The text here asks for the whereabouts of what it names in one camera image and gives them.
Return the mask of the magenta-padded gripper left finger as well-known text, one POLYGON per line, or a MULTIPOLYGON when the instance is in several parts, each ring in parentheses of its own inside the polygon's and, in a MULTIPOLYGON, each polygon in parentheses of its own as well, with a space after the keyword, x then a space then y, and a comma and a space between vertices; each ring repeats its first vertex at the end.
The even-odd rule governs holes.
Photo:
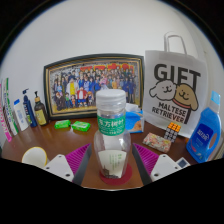
POLYGON ((44 167, 44 170, 81 185, 91 154, 91 145, 86 144, 66 156, 58 154, 44 167))

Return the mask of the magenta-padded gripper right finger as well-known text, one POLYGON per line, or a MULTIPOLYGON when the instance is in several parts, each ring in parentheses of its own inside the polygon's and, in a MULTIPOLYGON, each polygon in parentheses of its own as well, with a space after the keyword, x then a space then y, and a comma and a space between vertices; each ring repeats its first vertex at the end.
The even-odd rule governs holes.
POLYGON ((136 143, 132 146, 132 153, 144 185, 181 170, 167 154, 158 155, 136 143))

